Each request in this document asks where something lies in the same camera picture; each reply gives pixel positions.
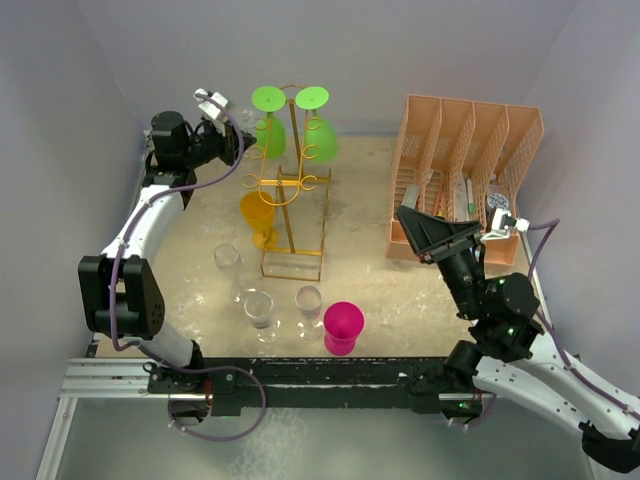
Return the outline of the small green wine glass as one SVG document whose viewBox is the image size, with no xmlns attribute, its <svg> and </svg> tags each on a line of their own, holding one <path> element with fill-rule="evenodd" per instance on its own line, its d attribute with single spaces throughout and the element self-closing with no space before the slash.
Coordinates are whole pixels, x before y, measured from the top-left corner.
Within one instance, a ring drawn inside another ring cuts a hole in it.
<svg viewBox="0 0 640 480">
<path fill-rule="evenodd" d="M 256 146 L 266 158 L 277 158 L 286 150 L 285 129 L 276 115 L 286 105 L 286 95 L 276 86 L 264 85 L 253 91 L 251 100 L 264 113 L 256 125 Z"/>
</svg>

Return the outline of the yellow plastic goblet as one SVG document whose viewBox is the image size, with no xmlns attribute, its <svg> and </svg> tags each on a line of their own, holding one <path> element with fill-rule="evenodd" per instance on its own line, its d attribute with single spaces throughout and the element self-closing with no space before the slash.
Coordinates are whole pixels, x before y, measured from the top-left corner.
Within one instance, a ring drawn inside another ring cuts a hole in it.
<svg viewBox="0 0 640 480">
<path fill-rule="evenodd" d="M 259 249 L 277 246 L 279 233 L 274 227 L 275 206 L 266 192 L 250 192 L 240 201 L 240 212 L 252 230 L 252 243 Z"/>
</svg>

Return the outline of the large green wine glass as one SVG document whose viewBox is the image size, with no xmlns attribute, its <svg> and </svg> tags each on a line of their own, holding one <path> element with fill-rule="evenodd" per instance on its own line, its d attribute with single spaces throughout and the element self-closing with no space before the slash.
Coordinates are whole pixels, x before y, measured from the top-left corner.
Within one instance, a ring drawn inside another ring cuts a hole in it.
<svg viewBox="0 0 640 480">
<path fill-rule="evenodd" d="M 295 97 L 296 106 L 309 114 L 305 120 L 303 155 L 319 164 L 332 162 L 338 153 L 334 128 L 319 115 L 319 109 L 328 103 L 329 98 L 329 91 L 321 86 L 305 87 Z"/>
</svg>

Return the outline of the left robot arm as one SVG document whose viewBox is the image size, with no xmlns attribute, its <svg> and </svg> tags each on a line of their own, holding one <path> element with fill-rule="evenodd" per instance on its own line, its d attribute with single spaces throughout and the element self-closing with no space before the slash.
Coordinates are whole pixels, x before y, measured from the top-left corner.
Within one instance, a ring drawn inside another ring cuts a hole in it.
<svg viewBox="0 0 640 480">
<path fill-rule="evenodd" d="M 172 368 L 171 381 L 184 392 L 194 392 L 206 378 L 202 353 L 196 341 L 166 320 L 152 263 L 194 190 L 203 186 L 197 168 L 219 159 L 235 171 L 255 139 L 229 108 L 212 102 L 197 126 L 177 111 L 155 115 L 150 141 L 132 213 L 100 254 L 87 255 L 78 264 L 82 303 L 91 332 L 108 337 L 118 352 L 137 348 Z"/>
</svg>

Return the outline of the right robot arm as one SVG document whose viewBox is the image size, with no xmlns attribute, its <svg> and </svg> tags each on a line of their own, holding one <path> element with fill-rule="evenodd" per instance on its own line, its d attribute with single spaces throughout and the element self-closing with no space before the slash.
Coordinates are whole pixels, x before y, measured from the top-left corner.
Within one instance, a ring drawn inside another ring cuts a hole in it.
<svg viewBox="0 0 640 480">
<path fill-rule="evenodd" d="M 396 218 L 416 257 L 438 267 L 457 307 L 471 322 L 445 362 L 446 383 L 509 398 L 581 436 L 600 465 L 630 473 L 639 466 L 639 399 L 585 366 L 562 346 L 540 310 L 529 276 L 489 278 L 486 246 L 499 234 L 526 231 L 528 221 L 497 209 L 490 233 L 479 221 L 450 222 L 400 206 Z"/>
</svg>

